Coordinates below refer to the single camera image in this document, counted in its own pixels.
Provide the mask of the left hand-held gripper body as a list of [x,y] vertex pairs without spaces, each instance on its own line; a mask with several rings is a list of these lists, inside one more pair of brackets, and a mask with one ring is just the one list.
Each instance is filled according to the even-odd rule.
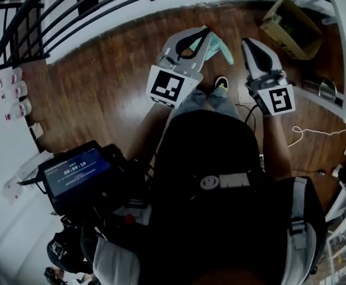
[[151,66],[146,95],[154,102],[176,109],[203,79],[203,58],[176,60],[159,55]]

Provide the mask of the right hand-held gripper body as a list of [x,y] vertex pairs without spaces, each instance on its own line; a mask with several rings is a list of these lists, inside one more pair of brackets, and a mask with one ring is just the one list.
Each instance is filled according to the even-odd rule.
[[283,70],[274,70],[258,78],[249,75],[246,82],[263,116],[276,116],[295,111],[294,90]]

